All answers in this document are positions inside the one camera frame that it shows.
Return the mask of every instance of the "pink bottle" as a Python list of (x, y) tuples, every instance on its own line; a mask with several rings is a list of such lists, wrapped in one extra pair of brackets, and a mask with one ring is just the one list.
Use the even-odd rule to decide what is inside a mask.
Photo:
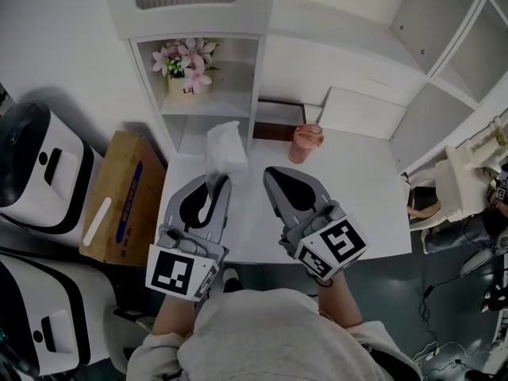
[(323, 144), (323, 129), (319, 125), (304, 124), (296, 128), (289, 148), (289, 159), (295, 164), (305, 161), (310, 152)]

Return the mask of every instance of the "gray shirt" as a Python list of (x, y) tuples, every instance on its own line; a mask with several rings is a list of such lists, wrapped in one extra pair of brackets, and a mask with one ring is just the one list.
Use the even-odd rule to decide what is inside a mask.
[(421, 374), (379, 321), (342, 329), (300, 292), (238, 291), (208, 300), (187, 339), (148, 336), (129, 361), (127, 381), (392, 380), (364, 346)]

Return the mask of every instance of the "white table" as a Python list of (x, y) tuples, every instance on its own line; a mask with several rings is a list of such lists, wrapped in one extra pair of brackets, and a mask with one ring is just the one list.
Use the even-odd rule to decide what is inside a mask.
[[(287, 158), (289, 143), (254, 140), (249, 174), (233, 187), (228, 222), (221, 244), (229, 249), (226, 261), (291, 264), (278, 244), (283, 223), (275, 217), (263, 186), (266, 167), (293, 167), (321, 180), (332, 199), (358, 221), (370, 249), (362, 258), (411, 252), (410, 230), (402, 185), (387, 140), (325, 130), (325, 143), (305, 163)], [(204, 157), (173, 156), (167, 167), (158, 225), (170, 197), (193, 178), (205, 173)]]

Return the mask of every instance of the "cardboard box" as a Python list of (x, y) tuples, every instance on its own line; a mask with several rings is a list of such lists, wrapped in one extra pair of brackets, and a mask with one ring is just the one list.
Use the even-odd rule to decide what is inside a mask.
[(145, 266), (165, 175), (142, 135), (117, 131), (88, 206), (79, 252), (105, 263)]

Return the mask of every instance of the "flower pot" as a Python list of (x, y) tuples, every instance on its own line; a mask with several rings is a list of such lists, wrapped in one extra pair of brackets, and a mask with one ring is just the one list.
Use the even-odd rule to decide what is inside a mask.
[(203, 96), (204, 94), (207, 94), (212, 89), (212, 83), (210, 85), (201, 85), (201, 90), (199, 93), (195, 92), (192, 87), (190, 88), (183, 88), (183, 81), (185, 78), (167, 78), (167, 88), (169, 90), (169, 94), (176, 99), (182, 99), (187, 100), (189, 98), (196, 98), (199, 96)]

